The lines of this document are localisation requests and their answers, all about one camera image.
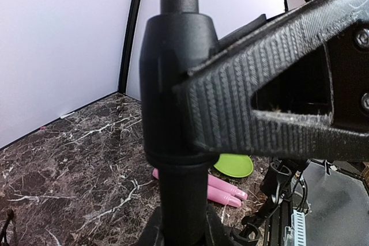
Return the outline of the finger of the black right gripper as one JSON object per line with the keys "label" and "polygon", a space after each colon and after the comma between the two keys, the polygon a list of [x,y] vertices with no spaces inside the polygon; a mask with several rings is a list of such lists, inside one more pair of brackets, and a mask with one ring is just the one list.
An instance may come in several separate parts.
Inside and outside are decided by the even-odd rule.
{"label": "finger of the black right gripper", "polygon": [[272,78],[242,78],[226,71],[208,78],[190,77],[179,85],[178,104],[188,120],[189,142],[202,152],[212,153],[295,159],[368,159],[368,132],[333,126],[329,60],[322,73],[322,89],[329,100],[327,113],[274,112],[256,108],[259,90],[283,72]]}

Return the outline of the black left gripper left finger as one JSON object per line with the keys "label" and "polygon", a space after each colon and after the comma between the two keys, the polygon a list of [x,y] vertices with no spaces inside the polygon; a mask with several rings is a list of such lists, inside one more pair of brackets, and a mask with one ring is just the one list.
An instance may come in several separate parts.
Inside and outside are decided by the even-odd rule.
{"label": "black left gripper left finger", "polygon": [[164,236],[161,229],[161,207],[157,207],[150,216],[136,246],[162,246]]}

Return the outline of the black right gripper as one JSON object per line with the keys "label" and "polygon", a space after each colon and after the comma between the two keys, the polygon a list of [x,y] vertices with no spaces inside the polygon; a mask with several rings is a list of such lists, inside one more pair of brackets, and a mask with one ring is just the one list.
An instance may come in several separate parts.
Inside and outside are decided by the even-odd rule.
{"label": "black right gripper", "polygon": [[192,78],[272,78],[327,42],[333,126],[368,132],[368,0],[312,0],[231,44]]}

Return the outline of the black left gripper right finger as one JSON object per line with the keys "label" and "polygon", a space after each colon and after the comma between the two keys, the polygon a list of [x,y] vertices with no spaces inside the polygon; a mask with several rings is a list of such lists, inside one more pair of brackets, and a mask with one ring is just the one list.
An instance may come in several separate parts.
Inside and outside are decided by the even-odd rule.
{"label": "black left gripper right finger", "polygon": [[207,205],[206,208],[206,245],[233,245],[215,209],[210,205]]}

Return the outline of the pink microphone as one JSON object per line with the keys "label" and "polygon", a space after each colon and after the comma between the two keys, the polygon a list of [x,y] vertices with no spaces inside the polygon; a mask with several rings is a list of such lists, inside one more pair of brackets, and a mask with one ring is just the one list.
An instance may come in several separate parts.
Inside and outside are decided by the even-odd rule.
{"label": "pink microphone", "polygon": [[208,186],[207,198],[208,200],[219,203],[223,206],[231,206],[235,208],[240,208],[242,206],[241,200],[232,196],[228,192],[222,191],[212,186]]}
{"label": "pink microphone", "polygon": [[221,191],[227,192],[241,200],[246,200],[248,197],[248,194],[241,189],[238,189],[237,186],[221,180],[213,175],[208,175],[208,185]]}

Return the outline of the black round-base stand front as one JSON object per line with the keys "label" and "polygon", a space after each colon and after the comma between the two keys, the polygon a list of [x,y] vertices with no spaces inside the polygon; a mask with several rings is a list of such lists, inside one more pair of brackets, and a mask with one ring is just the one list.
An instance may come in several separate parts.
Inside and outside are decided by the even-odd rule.
{"label": "black round-base stand front", "polygon": [[292,196],[289,189],[296,173],[303,173],[310,160],[272,158],[266,175],[259,188],[267,196],[267,200],[260,209],[242,219],[242,230],[232,228],[231,238],[240,245],[257,245],[262,226],[282,205],[284,199]]}

